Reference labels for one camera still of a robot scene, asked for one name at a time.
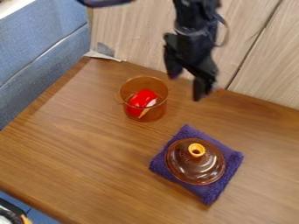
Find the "beige wall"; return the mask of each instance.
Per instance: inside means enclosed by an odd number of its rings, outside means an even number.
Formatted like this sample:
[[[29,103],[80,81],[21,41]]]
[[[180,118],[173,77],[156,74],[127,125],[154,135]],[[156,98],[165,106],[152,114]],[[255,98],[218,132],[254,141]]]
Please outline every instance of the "beige wall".
[[[299,1],[284,1],[229,89],[299,109]]]
[[[220,13],[231,27],[228,45],[216,49],[214,58],[225,87],[257,38],[278,0],[226,0]],[[94,11],[92,46],[97,42],[115,49],[115,57],[165,71],[163,34],[172,32],[172,0],[139,0],[131,5]]]

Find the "red pepper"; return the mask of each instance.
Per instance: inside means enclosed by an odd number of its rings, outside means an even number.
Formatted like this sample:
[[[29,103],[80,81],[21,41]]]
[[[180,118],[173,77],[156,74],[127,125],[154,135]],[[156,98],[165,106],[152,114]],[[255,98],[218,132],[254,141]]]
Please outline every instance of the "red pepper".
[[[129,100],[129,105],[134,107],[128,107],[128,113],[133,117],[141,118],[149,111],[147,107],[156,104],[156,99],[157,95],[153,91],[143,89]]]

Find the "purple cloth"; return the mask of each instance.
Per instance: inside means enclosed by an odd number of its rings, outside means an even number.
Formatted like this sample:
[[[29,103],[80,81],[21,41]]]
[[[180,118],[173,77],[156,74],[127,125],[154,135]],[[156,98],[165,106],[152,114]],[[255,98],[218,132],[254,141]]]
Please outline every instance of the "purple cloth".
[[[177,140],[184,138],[201,138],[207,142],[216,145],[226,160],[226,171],[224,175],[217,180],[216,182],[210,185],[189,185],[183,181],[175,178],[172,173],[168,170],[166,163],[164,162],[164,156],[167,151],[167,148],[176,142]],[[211,138],[205,133],[194,129],[190,125],[185,125],[163,148],[163,150],[157,154],[152,161],[150,162],[149,169],[156,174],[161,175],[165,179],[168,179],[172,182],[179,183],[181,186],[184,186],[201,199],[201,201],[206,205],[211,205],[224,191],[226,185],[233,177],[234,173],[238,170],[240,164],[243,161],[243,153],[230,149],[224,144],[218,142],[217,140]]]

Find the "white paper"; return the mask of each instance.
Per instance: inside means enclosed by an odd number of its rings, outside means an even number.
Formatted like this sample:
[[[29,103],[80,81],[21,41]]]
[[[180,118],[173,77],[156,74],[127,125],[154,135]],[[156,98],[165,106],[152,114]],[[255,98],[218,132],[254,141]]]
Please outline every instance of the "white paper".
[[[0,19],[6,18],[10,14],[22,9],[27,4],[31,4],[34,1],[36,0],[5,0],[0,3]]]
[[[85,54],[85,56],[90,57],[90,58],[97,58],[97,59],[105,59],[105,60],[114,60],[117,62],[122,62],[122,59],[116,59],[110,56],[107,56],[105,54],[99,53],[99,52],[95,52],[95,51],[90,51],[87,54]]]

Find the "lid knob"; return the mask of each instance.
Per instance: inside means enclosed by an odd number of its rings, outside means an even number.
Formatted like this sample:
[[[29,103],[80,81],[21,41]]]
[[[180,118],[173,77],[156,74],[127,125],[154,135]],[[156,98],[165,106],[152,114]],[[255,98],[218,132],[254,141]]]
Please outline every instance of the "lid knob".
[[[205,146],[200,143],[193,143],[189,146],[188,151],[194,158],[200,158],[205,155]]]

